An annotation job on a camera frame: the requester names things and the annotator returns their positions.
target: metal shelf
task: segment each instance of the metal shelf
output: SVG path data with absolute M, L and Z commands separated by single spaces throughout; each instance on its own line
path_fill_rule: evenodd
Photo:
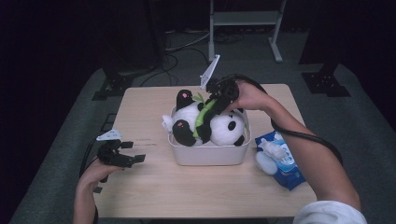
M 282 22 L 283 12 L 287 0 L 282 0 L 279 11 L 234 11 L 234 12 L 215 12 L 213 7 L 214 0 L 210 0 L 210 26 L 209 26 L 209 61 L 215 59 L 214 26 L 223 25 L 275 25 L 272 37 L 268 38 L 271 50 L 277 63 L 282 63 L 283 59 L 276 45 L 280 23 Z
M 214 25 L 275 25 L 277 11 L 214 12 Z

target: camera stand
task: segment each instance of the camera stand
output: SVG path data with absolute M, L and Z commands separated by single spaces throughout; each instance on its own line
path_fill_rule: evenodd
M 317 73 L 302 73 L 311 93 L 326 93 L 329 97 L 350 96 L 344 86 L 341 86 L 334 77 L 338 63 L 325 63 Z

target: sleeve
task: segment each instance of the sleeve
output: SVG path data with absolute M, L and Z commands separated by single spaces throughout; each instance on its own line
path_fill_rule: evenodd
M 318 201 L 303 207 L 293 224 L 303 223 L 359 223 L 366 224 L 364 215 L 354 207 L 345 203 Z

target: panda ear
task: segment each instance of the panda ear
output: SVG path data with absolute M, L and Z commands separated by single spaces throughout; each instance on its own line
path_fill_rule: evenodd
M 172 128 L 175 139 L 183 146 L 192 147 L 196 140 L 192 136 L 193 133 L 190 130 L 190 124 L 186 120 L 178 120 Z
M 194 101 L 192 100 L 191 91 L 189 90 L 179 91 L 176 98 L 176 111 L 192 104 L 193 102 Z
M 236 147 L 240 147 L 240 146 L 242 146 L 242 144 L 244 144 L 244 141 L 245 141 L 245 137 L 244 137 L 244 135 L 241 135 L 238 138 L 238 140 L 236 140 L 236 142 L 233 143 L 233 145 L 236 146 Z

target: panda plush toy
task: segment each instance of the panda plush toy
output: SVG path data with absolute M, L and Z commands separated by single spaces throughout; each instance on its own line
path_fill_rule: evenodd
M 173 116 L 163 116 L 164 126 L 183 146 L 198 147 L 209 140 L 217 146 L 241 146 L 245 141 L 245 122 L 242 109 L 223 112 L 203 121 L 205 113 L 210 113 L 214 102 L 204 103 L 192 99 L 189 90 L 177 94 L 176 111 Z

